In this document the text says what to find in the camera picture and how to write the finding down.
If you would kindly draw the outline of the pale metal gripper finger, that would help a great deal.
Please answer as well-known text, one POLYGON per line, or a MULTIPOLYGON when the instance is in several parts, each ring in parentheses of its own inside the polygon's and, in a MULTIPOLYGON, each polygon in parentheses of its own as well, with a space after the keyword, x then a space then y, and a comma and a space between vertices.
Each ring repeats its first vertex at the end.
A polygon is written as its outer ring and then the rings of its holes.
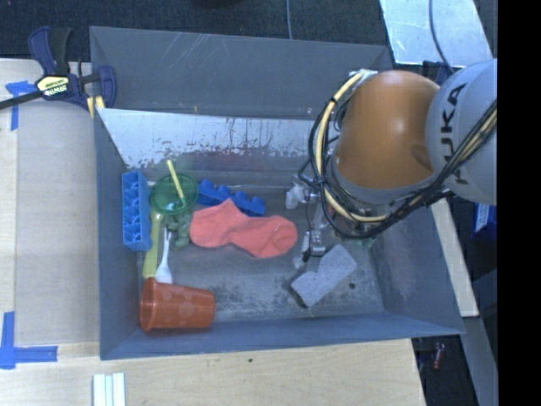
POLYGON ((294 184, 285 195, 285 207, 287 210, 293 210, 299 204, 305 202, 304 187, 301 184, 294 184))
POLYGON ((319 230, 307 231, 302 240, 299 254, 294 256, 292 263, 295 268, 299 269, 311 257, 321 257, 325 254, 325 242, 323 233, 319 230))

